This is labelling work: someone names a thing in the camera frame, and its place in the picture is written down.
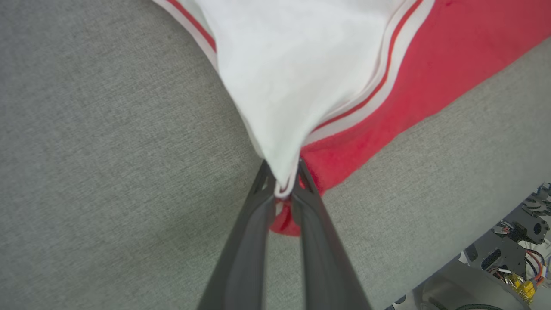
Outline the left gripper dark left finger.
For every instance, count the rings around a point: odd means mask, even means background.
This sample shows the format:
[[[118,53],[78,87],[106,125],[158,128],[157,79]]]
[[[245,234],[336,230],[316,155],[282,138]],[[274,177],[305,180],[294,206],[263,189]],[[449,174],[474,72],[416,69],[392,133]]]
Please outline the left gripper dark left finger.
[[[267,237],[276,180],[263,161],[197,310],[264,310]]]

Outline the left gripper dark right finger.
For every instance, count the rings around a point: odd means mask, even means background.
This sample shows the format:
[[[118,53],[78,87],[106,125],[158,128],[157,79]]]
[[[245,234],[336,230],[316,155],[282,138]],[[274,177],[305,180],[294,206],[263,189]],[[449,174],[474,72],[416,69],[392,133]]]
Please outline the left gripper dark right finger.
[[[291,192],[291,214],[301,233],[305,310],[372,310],[303,160]]]

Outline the red white Bulls jersey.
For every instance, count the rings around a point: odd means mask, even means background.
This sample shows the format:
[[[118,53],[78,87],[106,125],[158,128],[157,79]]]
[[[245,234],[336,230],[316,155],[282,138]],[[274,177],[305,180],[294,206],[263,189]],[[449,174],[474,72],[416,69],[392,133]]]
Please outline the red white Bulls jersey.
[[[551,37],[551,0],[152,0],[207,56],[289,195],[319,192]]]

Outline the grey fabric sofa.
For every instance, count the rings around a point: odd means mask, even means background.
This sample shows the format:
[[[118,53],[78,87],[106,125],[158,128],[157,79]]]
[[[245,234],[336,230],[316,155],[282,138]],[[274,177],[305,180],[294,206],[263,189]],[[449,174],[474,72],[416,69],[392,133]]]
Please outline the grey fabric sofa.
[[[0,0],[0,310],[194,310],[260,166],[151,0]],[[551,39],[323,197],[381,310],[551,181]]]

